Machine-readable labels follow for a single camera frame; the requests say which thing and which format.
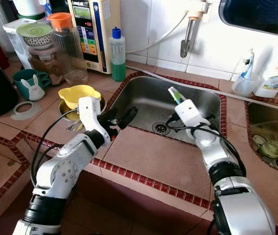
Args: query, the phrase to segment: orange object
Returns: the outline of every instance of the orange object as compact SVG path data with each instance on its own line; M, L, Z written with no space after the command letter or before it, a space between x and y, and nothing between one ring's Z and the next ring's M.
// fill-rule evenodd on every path
M47 19L51 22L54 31L63 32L63 28L69 28L70 30L73 28L70 13L54 13L49 15Z

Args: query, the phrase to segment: stainless steel sink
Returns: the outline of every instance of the stainless steel sink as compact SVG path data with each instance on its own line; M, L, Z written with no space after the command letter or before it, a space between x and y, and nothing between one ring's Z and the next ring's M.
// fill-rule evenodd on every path
M186 88L152 77L139 76L131 79L111 108L118 109L118 116L122 115L125 110L137 106L139 110L130 123L131 126L166 135L180 141L194 143L184 130L176 133L165 126L165 122L175 112L174 108L177 105L167 90L172 86L187 99L191 99L203 117L213 115L215 118L211 119L210 122L218 130L220 129L221 101L218 95Z
M278 142L278 109L254 103L250 103L248 109L252 136L261 135L266 140ZM254 149L258 150L259 147L254 142ZM265 162L278 169L278 160Z

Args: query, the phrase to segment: yellow cup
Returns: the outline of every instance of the yellow cup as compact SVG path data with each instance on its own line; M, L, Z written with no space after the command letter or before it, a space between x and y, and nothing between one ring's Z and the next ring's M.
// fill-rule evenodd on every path
M78 106L78 100L81 97L93 96L101 100L101 94L93 87L88 85L77 85L59 90L59 96L65 101L70 109L75 109Z

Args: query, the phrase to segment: green mug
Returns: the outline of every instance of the green mug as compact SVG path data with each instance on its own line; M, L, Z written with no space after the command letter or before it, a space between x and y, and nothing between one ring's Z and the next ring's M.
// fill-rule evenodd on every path
M45 87L51 83L46 72L36 70L18 71L12 79L22 96L31 101L41 99L45 95Z

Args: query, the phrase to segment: black wire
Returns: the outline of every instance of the black wire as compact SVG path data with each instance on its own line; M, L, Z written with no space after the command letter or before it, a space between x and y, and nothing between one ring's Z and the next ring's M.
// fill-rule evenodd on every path
M237 152L237 150L235 149L235 147L232 145L232 143L230 143L224 136L222 136L220 133L216 133L216 132L213 132L211 130L207 130L207 129L204 129L204 128L201 128L201 127L197 127L197 126L183 126L183 127L174 127L174 126L170 126L170 125L167 125L167 127L169 129L173 129L173 130L186 130L186 129L190 129L192 131L196 131L196 130L200 130L200 131L205 131L205 132L208 132L208 133L211 133L217 137L219 137L220 139L222 139L226 145L226 147L229 149L229 151L234 155L234 157L237 159L238 161L238 165L240 167L240 170L242 172L242 174L246 177L247 176L247 171L246 171L246 168L245 168L245 165L243 164L243 162L241 161L241 158L239 156L239 153Z
M210 224L209 224L209 226L208 226L208 230L207 230L207 235L211 235L211 233L212 233L212 228L213 228L214 224L215 224L215 219L213 219L213 220L210 222Z
M45 157L45 155L48 153L48 151L50 151L51 149L54 149L54 148L57 148L57 147L63 147L64 145L63 144L55 144L49 148L47 148L41 155L40 159L38 160L38 163L37 163L37 167L36 167L36 170L35 170L35 174L38 173L38 169L39 169L39 166L40 166L40 163L41 161L43 160L43 158Z
M45 140L45 137L47 135L47 133L51 130L51 128L59 121L61 120L64 116L66 116L67 114L70 114L74 111L77 111L77 109L73 109L73 110L70 110L66 113L64 113L63 115L61 115L54 123L52 123L51 126L49 126L46 130L46 132L43 134L39 144L38 144L38 147L36 149L36 152L35 152L35 155L33 156L33 159L32 159L32 162L31 162L31 166L30 166L30 178L31 178L31 181L32 181L32 184L34 185L34 187L36 186L37 184L37 180L36 180L36 177L35 177L35 172L34 172L34 167L35 167L35 163L36 163L36 159L37 159L37 156L38 156L38 153L39 153L39 150L40 150L40 147L43 143L43 141Z

